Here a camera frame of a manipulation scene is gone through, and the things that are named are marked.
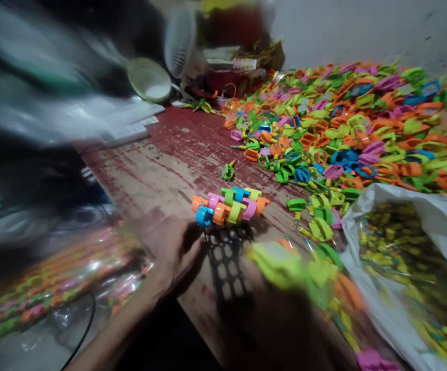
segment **black plastic grid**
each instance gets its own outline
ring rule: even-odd
[[[211,242],[208,255],[214,293],[221,310],[225,303],[245,297],[248,294],[244,276],[239,267],[239,258],[243,243],[245,241],[253,242],[254,238],[247,222],[226,227],[213,225],[211,229],[204,233],[205,237]],[[235,288],[235,285],[239,283],[242,287],[241,293],[236,292]],[[230,295],[224,293],[226,284],[229,285]]]

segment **wooden table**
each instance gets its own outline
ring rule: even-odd
[[[147,126],[151,135],[148,139],[83,155],[127,222],[135,222],[144,231],[156,231],[170,215],[194,218],[192,194],[205,196],[230,186],[251,187],[262,190],[271,201],[264,211],[268,228],[254,230],[255,238],[270,241],[287,233],[298,246],[304,246],[301,235],[291,231],[293,215],[286,207],[288,199],[307,197],[304,189],[277,183],[274,173],[262,170],[245,160],[241,151],[230,148],[236,142],[223,128],[221,117],[169,107],[158,118],[158,124]],[[221,179],[221,172],[234,159],[235,179],[228,183]],[[156,234],[145,236],[148,234],[150,237],[143,242],[156,255]],[[262,359],[258,350],[218,315],[207,258],[179,302],[221,364],[238,359],[242,366],[247,359],[256,368],[256,360]]]

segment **hand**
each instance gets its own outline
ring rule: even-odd
[[[207,243],[202,232],[203,229],[189,219],[168,219],[156,251],[155,266],[147,281],[165,293],[184,291],[195,277],[192,273],[197,274],[193,268],[199,263],[198,258],[204,257]]]
[[[240,266],[254,304],[241,321],[263,354],[283,369],[357,369],[354,353],[324,328],[305,292],[278,289],[246,258],[241,258]]]

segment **white plastic bag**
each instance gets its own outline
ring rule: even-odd
[[[383,277],[380,280],[393,303],[392,307],[388,307],[361,266],[359,220],[370,212],[375,204],[390,201],[410,201],[414,204],[421,217],[423,230],[447,259],[447,195],[423,194],[392,185],[373,184],[361,194],[342,220],[347,238],[347,248],[341,256],[342,261],[366,300],[371,321],[397,353],[418,371],[447,370],[447,363],[430,353],[395,295],[401,285]]]

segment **white plastic bowl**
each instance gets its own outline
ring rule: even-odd
[[[162,102],[169,96],[172,89],[168,73],[151,59],[131,60],[127,65],[127,76],[136,93],[150,102]]]

